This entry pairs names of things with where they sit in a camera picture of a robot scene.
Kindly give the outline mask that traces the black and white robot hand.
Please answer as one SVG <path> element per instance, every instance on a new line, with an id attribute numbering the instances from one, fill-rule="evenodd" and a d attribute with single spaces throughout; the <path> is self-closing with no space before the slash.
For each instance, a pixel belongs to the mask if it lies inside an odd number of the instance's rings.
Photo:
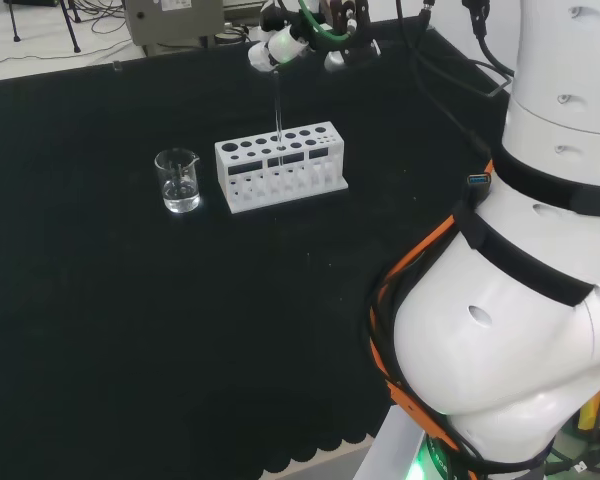
<path id="1" fill-rule="evenodd" d="M 325 54 L 324 68 L 330 73 L 381 56 L 367 1 L 267 1 L 259 27 L 263 39 L 249 49 L 248 58 L 260 72 L 285 69 L 318 52 Z"/>

